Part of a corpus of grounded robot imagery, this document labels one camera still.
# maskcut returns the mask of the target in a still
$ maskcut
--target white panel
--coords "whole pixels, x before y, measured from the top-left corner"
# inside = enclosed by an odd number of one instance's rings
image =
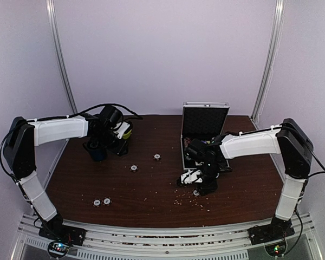
[[[58,0],[66,69],[79,110],[122,103],[181,114],[184,101],[252,112],[276,1]]]
[[[16,116],[41,118],[69,113],[46,2],[0,0],[0,142]],[[36,149],[40,180],[46,179],[63,143]],[[23,212],[30,212],[28,204],[0,167],[0,259],[8,259]]]
[[[325,165],[325,0],[287,1],[282,39],[259,126],[278,124],[287,117],[306,132]],[[284,170],[282,161],[279,166]],[[319,169],[314,163],[313,172]],[[301,210],[311,213],[325,248],[325,174],[310,179]]]

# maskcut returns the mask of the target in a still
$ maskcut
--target brown tabletop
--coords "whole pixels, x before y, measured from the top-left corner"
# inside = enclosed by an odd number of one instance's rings
[[[230,160],[233,172],[218,178],[218,190],[194,197],[195,186],[176,186],[182,174],[181,116],[149,115],[134,121],[129,153],[93,162],[85,139],[71,139],[47,188],[65,219],[132,228],[185,228],[272,217],[282,181],[269,155]],[[224,131],[252,131],[247,116],[228,116]],[[162,159],[154,161],[159,153]],[[139,170],[129,170],[136,164]],[[109,206],[93,200],[110,197]]]

